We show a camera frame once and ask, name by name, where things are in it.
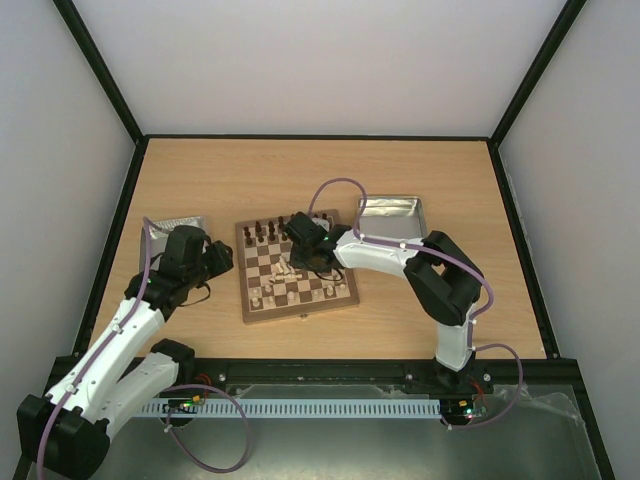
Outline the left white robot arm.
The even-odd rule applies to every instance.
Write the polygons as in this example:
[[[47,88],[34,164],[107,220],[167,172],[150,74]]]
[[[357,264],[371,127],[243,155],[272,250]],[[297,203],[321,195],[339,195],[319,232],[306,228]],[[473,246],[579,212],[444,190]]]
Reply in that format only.
[[[85,355],[43,396],[27,396],[17,410],[22,453],[69,479],[88,479],[119,430],[164,390],[193,379],[194,349],[163,339],[135,368],[129,366],[193,289],[230,271],[233,250],[201,228],[179,225],[164,251],[129,282],[112,320]]]

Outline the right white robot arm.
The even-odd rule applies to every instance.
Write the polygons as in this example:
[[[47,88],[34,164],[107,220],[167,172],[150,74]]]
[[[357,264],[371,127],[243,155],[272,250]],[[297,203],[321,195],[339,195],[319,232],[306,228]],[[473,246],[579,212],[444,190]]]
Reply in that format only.
[[[460,390],[471,379],[472,324],[484,275],[443,232],[409,240],[366,235],[355,227],[296,213],[285,225],[292,241],[291,263],[328,273],[367,269],[408,281],[423,310],[437,324],[436,379],[445,390]]]

